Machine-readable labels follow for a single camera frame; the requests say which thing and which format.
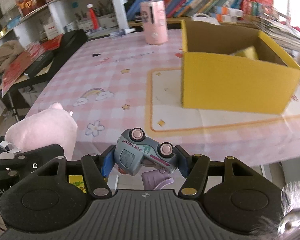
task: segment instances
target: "yellow cardboard box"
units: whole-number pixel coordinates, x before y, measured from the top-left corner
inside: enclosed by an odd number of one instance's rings
[[[300,67],[264,32],[182,21],[182,106],[281,114]],[[259,60],[231,54],[254,46]]]

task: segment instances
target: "tablecloth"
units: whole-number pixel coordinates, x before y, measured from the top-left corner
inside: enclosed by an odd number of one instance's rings
[[[181,31],[160,46],[144,34],[85,43],[53,77],[27,116],[59,102],[78,124],[73,160],[102,153],[125,129],[222,161],[247,165],[300,156],[300,86],[282,115],[181,107]]]

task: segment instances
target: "ribbed gray gripper base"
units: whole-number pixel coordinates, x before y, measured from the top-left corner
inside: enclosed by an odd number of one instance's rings
[[[193,200],[173,190],[118,190],[95,200],[83,217],[59,231],[7,230],[0,240],[247,240],[214,224]]]

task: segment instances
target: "pink cylinder container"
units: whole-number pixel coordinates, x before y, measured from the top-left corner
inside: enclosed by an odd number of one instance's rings
[[[164,1],[141,2],[140,11],[146,43],[160,45],[167,42],[168,31]]]

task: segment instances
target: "stuffed pig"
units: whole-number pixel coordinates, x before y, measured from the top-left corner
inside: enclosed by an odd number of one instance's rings
[[[5,134],[5,143],[27,152],[51,144],[59,144],[64,155],[71,160],[77,138],[77,123],[60,103],[34,114],[14,125]]]

